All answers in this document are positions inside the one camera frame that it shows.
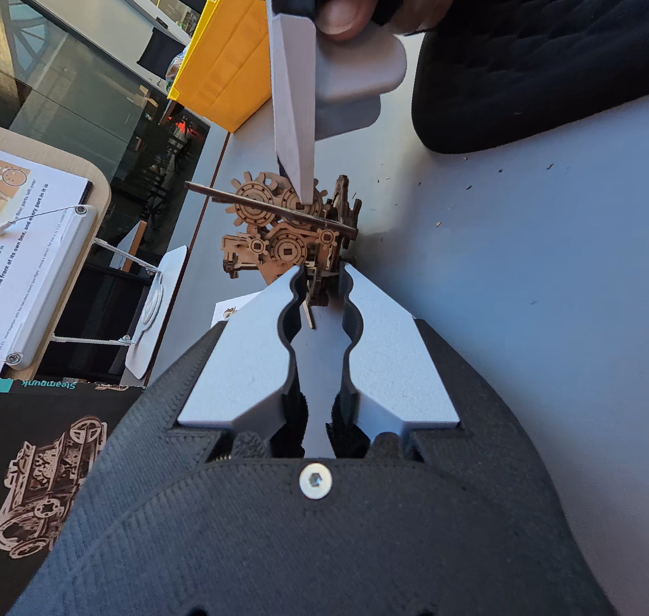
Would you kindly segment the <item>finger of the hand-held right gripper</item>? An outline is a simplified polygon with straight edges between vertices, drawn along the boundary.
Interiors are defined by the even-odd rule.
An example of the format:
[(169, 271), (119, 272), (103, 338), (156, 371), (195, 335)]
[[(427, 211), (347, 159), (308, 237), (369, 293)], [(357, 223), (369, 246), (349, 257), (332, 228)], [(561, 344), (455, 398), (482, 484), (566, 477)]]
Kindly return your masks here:
[(316, 37), (309, 18), (269, 13), (275, 151), (303, 205), (313, 203)]

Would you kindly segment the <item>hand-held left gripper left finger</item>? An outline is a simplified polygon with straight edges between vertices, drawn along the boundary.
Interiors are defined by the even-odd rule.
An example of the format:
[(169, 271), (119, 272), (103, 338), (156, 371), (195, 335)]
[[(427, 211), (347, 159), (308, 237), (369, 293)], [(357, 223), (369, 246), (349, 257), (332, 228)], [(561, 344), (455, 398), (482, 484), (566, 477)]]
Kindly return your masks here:
[(306, 269), (294, 266), (221, 321), (221, 333), (178, 416), (185, 427), (256, 433), (278, 458), (303, 458), (307, 404), (291, 341)]

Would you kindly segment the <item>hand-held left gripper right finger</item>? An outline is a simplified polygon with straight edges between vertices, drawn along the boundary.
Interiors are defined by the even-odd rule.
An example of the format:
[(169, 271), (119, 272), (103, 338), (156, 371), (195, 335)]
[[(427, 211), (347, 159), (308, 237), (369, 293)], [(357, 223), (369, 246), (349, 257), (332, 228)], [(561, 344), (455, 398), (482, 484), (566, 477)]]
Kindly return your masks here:
[(329, 440), (337, 458), (363, 458), (380, 434), (456, 428), (460, 418), (415, 318), (350, 264), (340, 273), (343, 356)]

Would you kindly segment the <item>wooden gear model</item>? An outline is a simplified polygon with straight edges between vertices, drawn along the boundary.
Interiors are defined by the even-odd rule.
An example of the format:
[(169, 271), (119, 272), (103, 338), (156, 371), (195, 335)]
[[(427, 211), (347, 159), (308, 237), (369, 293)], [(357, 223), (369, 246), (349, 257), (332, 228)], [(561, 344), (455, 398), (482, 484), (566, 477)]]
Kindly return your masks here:
[(294, 266), (306, 269), (303, 303), (310, 328), (313, 306), (329, 304), (330, 281), (339, 276), (341, 254), (358, 237), (361, 199), (348, 200), (349, 179), (341, 174), (330, 198), (313, 181), (313, 201), (302, 203), (287, 177), (261, 172), (231, 181), (235, 191), (223, 192), (187, 181), (188, 190), (224, 204), (243, 232), (224, 235), (223, 269), (236, 279), (241, 271), (257, 270), (267, 285)]

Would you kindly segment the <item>black model kit box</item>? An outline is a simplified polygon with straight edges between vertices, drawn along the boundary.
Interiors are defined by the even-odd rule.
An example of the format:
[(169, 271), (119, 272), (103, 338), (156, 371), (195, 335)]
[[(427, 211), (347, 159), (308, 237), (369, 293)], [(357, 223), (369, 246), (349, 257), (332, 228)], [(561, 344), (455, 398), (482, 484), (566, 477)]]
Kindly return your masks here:
[(138, 386), (1, 381), (1, 614), (59, 539)]

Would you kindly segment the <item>person's right hand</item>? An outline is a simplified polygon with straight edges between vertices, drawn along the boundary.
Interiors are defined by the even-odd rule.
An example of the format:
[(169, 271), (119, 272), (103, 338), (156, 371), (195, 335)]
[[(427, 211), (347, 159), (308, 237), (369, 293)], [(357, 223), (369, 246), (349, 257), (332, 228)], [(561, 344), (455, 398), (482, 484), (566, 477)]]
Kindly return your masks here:
[[(361, 34), (374, 16), (380, 0), (329, 0), (319, 4), (315, 25), (335, 42)], [(412, 35), (435, 28), (454, 0), (403, 0), (388, 27), (393, 34)]]

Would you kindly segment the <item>printed instruction sheet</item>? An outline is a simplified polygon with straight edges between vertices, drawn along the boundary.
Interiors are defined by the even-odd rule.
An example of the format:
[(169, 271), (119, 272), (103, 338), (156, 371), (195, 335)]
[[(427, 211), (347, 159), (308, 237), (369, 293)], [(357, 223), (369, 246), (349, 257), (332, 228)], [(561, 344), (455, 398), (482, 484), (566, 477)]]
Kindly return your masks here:
[(259, 292), (254, 292), (252, 294), (238, 296), (235, 298), (226, 299), (224, 301), (218, 301), (214, 307), (214, 313), (210, 322), (210, 326), (214, 327), (221, 321), (228, 321), (235, 312), (252, 301), (256, 296), (258, 296), (258, 294)]

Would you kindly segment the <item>yellow plastic bin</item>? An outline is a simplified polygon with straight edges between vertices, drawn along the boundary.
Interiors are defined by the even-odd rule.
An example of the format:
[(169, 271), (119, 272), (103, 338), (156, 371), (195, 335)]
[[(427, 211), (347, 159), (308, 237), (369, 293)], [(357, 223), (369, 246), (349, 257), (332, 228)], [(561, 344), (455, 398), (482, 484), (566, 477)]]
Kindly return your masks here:
[(207, 0), (168, 99), (228, 132), (271, 98), (264, 0)]

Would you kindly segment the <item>black office chair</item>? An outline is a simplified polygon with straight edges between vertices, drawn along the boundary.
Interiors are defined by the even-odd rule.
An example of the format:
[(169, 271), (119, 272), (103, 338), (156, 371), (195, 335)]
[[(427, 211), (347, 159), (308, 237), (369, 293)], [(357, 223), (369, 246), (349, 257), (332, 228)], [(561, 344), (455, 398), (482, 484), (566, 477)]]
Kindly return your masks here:
[(172, 62), (185, 49), (185, 45), (168, 36), (158, 28), (152, 29), (152, 35), (137, 64), (148, 72), (166, 79)]

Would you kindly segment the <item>wooden instruction board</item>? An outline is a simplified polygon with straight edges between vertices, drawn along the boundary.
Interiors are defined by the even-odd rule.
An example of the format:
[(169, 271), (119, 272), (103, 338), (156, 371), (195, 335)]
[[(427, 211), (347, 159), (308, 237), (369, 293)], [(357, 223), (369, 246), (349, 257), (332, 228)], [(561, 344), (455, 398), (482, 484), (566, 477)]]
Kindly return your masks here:
[(110, 198), (90, 161), (1, 130), (1, 376), (35, 377)]

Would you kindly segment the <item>black quilted cushion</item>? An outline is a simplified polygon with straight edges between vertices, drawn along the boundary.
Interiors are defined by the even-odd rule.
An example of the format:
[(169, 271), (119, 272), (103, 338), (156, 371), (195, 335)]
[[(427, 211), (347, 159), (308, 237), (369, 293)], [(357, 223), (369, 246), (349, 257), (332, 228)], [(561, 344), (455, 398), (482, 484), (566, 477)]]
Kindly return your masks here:
[(460, 154), (647, 95), (648, 0), (454, 0), (421, 44), (411, 118)]

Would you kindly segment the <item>white plastic base plate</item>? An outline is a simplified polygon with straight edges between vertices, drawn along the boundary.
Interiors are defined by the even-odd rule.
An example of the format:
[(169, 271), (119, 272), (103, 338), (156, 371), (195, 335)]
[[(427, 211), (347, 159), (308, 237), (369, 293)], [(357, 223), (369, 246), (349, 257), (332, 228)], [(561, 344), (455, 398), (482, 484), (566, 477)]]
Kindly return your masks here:
[(166, 253), (157, 266), (126, 352), (125, 368), (136, 379), (147, 376), (187, 253), (187, 246), (174, 249)]

